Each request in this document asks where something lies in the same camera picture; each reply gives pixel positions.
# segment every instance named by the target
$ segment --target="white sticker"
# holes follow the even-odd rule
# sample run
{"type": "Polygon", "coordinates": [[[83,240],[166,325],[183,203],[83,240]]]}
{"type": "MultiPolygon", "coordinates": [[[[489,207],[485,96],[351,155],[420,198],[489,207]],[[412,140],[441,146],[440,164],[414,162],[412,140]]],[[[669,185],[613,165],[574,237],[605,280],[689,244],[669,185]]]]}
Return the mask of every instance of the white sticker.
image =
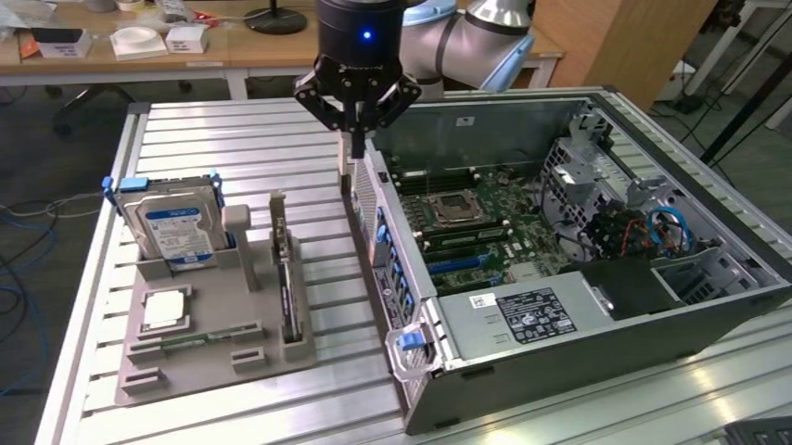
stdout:
{"type": "Polygon", "coordinates": [[[473,116],[470,116],[469,118],[457,118],[457,126],[458,127],[469,127],[470,125],[473,125],[474,121],[476,121],[476,118],[473,116]]]}
{"type": "Polygon", "coordinates": [[[473,241],[476,241],[476,237],[474,236],[465,236],[462,238],[452,238],[452,239],[445,240],[441,243],[441,246],[449,246],[452,244],[461,244],[461,243],[470,243],[473,241]]]}
{"type": "Polygon", "coordinates": [[[188,67],[222,67],[223,62],[187,62],[184,65],[188,67]]]}
{"type": "Polygon", "coordinates": [[[481,294],[470,297],[470,304],[473,309],[486,308],[488,306],[496,306],[496,294],[481,294]]]}
{"type": "Polygon", "coordinates": [[[146,223],[162,257],[178,268],[206,260],[213,253],[210,236],[198,228],[202,214],[197,208],[150,211],[146,223]]]}

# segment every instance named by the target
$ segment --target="black lamp base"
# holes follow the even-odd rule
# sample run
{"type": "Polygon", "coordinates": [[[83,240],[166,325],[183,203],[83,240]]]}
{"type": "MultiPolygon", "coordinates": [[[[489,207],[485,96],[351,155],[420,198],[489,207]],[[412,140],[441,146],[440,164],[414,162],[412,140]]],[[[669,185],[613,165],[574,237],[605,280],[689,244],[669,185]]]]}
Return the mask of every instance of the black lamp base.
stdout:
{"type": "MultiPolygon", "coordinates": [[[[247,14],[246,17],[255,16],[261,14],[263,11],[269,11],[270,9],[254,9],[247,14]]],[[[274,16],[273,13],[262,14],[254,19],[247,19],[245,24],[247,28],[250,28],[255,32],[261,32],[263,34],[294,34],[295,32],[301,32],[309,26],[309,19],[301,13],[291,9],[286,9],[285,7],[279,7],[277,9],[278,15],[274,16]]]]}

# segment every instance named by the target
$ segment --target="blue cable on floor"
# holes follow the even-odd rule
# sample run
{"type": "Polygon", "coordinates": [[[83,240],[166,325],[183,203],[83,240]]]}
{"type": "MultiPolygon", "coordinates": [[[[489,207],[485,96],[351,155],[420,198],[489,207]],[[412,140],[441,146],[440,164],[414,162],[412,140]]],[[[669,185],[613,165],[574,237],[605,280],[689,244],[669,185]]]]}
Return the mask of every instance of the blue cable on floor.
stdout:
{"type": "MultiPolygon", "coordinates": [[[[52,248],[55,247],[56,243],[59,242],[59,234],[55,232],[55,230],[52,230],[50,227],[47,227],[44,225],[23,224],[22,222],[16,222],[16,221],[14,221],[11,218],[8,218],[6,216],[0,216],[0,221],[7,222],[8,224],[11,224],[15,227],[19,227],[20,229],[43,230],[48,234],[50,243],[47,244],[47,247],[42,251],[42,253],[39,253],[39,255],[36,255],[36,257],[34,257],[31,259],[31,261],[28,261],[26,264],[20,265],[20,266],[16,266],[14,268],[14,272],[16,272],[16,273],[24,273],[50,254],[50,252],[52,251],[52,248]]],[[[0,272],[0,275],[7,275],[7,274],[8,274],[8,271],[2,271],[0,272]]]]}
{"type": "Polygon", "coordinates": [[[50,354],[50,346],[47,344],[47,335],[44,333],[43,317],[42,317],[42,312],[39,311],[39,305],[36,304],[36,301],[34,300],[32,297],[30,297],[30,295],[26,292],[23,292],[16,287],[0,286],[0,289],[11,292],[20,299],[23,299],[26,301],[27,306],[31,311],[31,314],[32,314],[34,324],[36,325],[36,328],[39,330],[39,337],[40,337],[40,342],[42,342],[42,344],[40,344],[42,362],[38,365],[35,365],[32,367],[32,369],[30,371],[27,371],[27,373],[11,385],[8,385],[6,388],[3,388],[3,390],[0,390],[0,397],[3,397],[11,391],[14,391],[16,388],[19,388],[22,385],[24,385],[32,378],[35,378],[44,371],[44,368],[47,365],[47,357],[50,354]]]}

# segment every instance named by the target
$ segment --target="blue cable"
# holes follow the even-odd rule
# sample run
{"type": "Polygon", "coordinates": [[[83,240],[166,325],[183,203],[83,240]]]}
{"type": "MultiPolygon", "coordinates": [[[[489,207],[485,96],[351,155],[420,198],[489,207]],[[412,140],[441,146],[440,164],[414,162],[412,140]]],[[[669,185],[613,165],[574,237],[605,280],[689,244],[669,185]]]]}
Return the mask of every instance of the blue cable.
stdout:
{"type": "Polygon", "coordinates": [[[684,244],[687,245],[687,250],[691,250],[691,248],[693,248],[693,235],[691,234],[691,229],[688,228],[688,223],[684,220],[683,213],[673,207],[661,206],[657,209],[651,210],[647,214],[647,227],[649,228],[649,233],[655,244],[663,245],[664,243],[663,239],[660,239],[660,236],[657,235],[657,232],[655,232],[655,221],[652,220],[655,213],[668,213],[677,219],[680,223],[680,229],[683,230],[684,237],[687,238],[687,242],[684,244]]]}
{"type": "MultiPolygon", "coordinates": [[[[31,259],[31,261],[28,261],[26,264],[20,265],[20,266],[16,266],[14,268],[14,272],[16,272],[16,273],[24,273],[50,254],[50,252],[52,251],[52,249],[54,249],[54,247],[55,247],[55,245],[56,245],[56,243],[59,241],[59,235],[55,232],[55,230],[52,230],[50,227],[43,226],[43,225],[23,224],[20,222],[14,221],[11,218],[7,218],[4,216],[0,216],[0,221],[6,221],[8,224],[14,225],[15,227],[19,227],[20,229],[44,230],[47,232],[47,234],[50,235],[48,236],[50,237],[50,244],[47,245],[47,247],[42,251],[42,253],[39,253],[39,255],[36,255],[36,257],[34,257],[34,259],[31,259]]],[[[8,274],[8,271],[0,272],[0,275],[6,275],[6,274],[8,274]]]]}
{"type": "Polygon", "coordinates": [[[47,335],[44,333],[43,317],[42,317],[42,313],[39,311],[39,305],[36,304],[36,301],[34,300],[32,297],[30,297],[30,295],[27,295],[26,292],[23,292],[16,287],[0,286],[0,289],[7,290],[8,292],[14,293],[18,297],[20,297],[26,301],[27,306],[31,309],[31,313],[34,316],[34,324],[36,325],[36,328],[39,330],[39,337],[40,337],[40,341],[42,341],[42,345],[40,345],[42,346],[42,362],[38,365],[35,365],[32,367],[32,369],[30,371],[27,371],[27,373],[11,385],[8,385],[3,390],[0,390],[0,397],[3,397],[14,389],[19,388],[23,384],[26,384],[32,378],[35,378],[43,372],[46,364],[47,364],[47,357],[50,354],[50,345],[47,344],[47,335]]]}

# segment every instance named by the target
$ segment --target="circuit board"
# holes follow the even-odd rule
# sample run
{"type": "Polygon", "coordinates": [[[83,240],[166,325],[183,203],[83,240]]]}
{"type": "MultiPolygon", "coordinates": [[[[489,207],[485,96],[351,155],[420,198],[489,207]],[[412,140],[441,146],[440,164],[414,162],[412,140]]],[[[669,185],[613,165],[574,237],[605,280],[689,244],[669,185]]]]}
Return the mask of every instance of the circuit board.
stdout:
{"type": "Polygon", "coordinates": [[[556,241],[552,227],[532,212],[530,181],[514,177],[512,172],[502,169],[478,171],[478,174],[478,183],[465,190],[400,197],[417,233],[432,228],[454,226],[454,223],[448,222],[449,215],[469,218],[469,222],[456,222],[456,226],[462,227],[460,230],[468,223],[504,222],[509,227],[505,239],[476,246],[466,246],[469,243],[462,242],[464,248],[449,250],[442,261],[434,260],[434,254],[425,253],[432,281],[441,296],[552,276],[570,263],[556,241]],[[438,207],[442,199],[446,205],[438,207]],[[442,272],[442,265],[457,260],[449,258],[454,251],[461,252],[462,258],[478,257],[481,264],[442,272]],[[433,264],[440,264],[441,267],[434,269],[433,264]]]}

